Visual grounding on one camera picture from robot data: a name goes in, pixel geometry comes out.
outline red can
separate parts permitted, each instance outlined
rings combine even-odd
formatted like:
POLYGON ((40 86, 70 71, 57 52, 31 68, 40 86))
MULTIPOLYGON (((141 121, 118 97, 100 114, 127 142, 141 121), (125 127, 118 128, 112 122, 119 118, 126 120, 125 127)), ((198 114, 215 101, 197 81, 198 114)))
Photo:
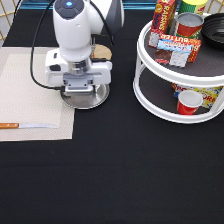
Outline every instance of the red can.
POLYGON ((203 17, 196 13, 182 13, 176 18, 174 36, 198 39, 203 23, 203 17))

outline red cup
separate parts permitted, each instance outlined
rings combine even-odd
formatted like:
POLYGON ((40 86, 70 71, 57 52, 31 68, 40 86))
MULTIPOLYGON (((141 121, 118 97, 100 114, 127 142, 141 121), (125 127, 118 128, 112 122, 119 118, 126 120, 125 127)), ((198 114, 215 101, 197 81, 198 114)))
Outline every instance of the red cup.
POLYGON ((193 90, 184 90, 178 95, 177 111, 182 115, 193 115, 202 103, 202 94, 193 90))

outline black cable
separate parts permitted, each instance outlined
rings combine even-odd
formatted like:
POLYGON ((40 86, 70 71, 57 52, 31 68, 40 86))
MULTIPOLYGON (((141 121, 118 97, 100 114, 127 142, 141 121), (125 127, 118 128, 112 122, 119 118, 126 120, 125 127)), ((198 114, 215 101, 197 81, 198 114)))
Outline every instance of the black cable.
POLYGON ((97 8, 97 6, 92 1, 90 1, 90 4, 95 8, 95 10, 98 12, 99 16, 101 17, 101 19, 102 19, 102 21, 104 23, 104 26, 105 26, 105 28, 107 30, 107 33, 108 33, 108 35, 110 37, 111 45, 114 46, 113 36, 111 35, 110 29, 109 29, 109 27, 107 25, 107 22, 105 21, 103 15, 102 15, 102 13, 100 12, 100 10, 97 8))
POLYGON ((17 5, 16 5, 13 19, 14 19, 15 16, 16 16, 16 13, 17 13, 17 11, 18 11, 18 7, 19 7, 21 1, 22 1, 22 0, 19 0, 18 3, 17 3, 17 5))
POLYGON ((55 1, 55 0, 52 0, 52 1, 48 4, 47 8, 44 10, 44 13, 43 13, 42 16, 41 16, 41 19, 40 19, 40 21, 39 21, 39 24, 38 24, 38 26, 37 26, 37 29, 36 29, 36 32, 35 32, 35 35, 34 35, 33 44, 32 44, 32 49, 31 49, 31 58, 30 58, 30 74, 31 74, 31 77, 32 77, 33 81, 34 81, 37 85, 39 85, 39 86, 41 86, 41 87, 43 87, 43 88, 45 88, 45 89, 54 89, 54 90, 65 91, 65 87, 64 87, 64 86, 63 86, 63 87, 50 87, 50 86, 42 85, 42 84, 40 84, 39 82, 37 82, 37 80, 34 78, 34 75, 33 75, 33 53, 34 53, 35 42, 36 42, 37 35, 38 35, 38 33, 39 33, 39 30, 40 30, 40 26, 41 26, 41 24, 42 24, 42 22, 43 22, 43 19, 44 19, 45 15, 46 15, 48 9, 50 8, 50 6, 54 3, 54 1, 55 1))

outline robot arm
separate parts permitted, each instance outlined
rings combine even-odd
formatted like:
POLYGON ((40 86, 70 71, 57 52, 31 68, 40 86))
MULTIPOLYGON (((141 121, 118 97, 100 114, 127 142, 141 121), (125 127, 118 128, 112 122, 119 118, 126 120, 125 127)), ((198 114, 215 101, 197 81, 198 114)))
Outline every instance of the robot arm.
MULTIPOLYGON (((121 0, 92 0, 115 34, 124 23, 121 0)), ((51 86, 65 86, 69 93, 92 92, 94 85, 111 82, 112 63, 92 62, 91 34, 104 34, 105 27, 90 0, 56 0, 54 29, 59 49, 49 51, 46 74, 51 86)))

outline two-tier shelf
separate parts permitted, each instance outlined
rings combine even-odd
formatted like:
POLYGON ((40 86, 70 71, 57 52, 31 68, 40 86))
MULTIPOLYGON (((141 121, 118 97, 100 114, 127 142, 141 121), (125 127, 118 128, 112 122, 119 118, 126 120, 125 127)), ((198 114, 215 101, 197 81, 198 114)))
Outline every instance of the two-tier shelf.
POLYGON ((134 92, 148 111, 177 123, 200 123, 217 116, 224 109, 224 90, 212 108, 200 107, 195 115, 180 115, 171 83, 189 87, 219 87, 224 85, 224 51, 214 49, 201 38, 202 45, 194 63, 185 68, 163 66, 154 61, 156 49, 148 46, 152 21, 142 29, 137 42, 134 92))

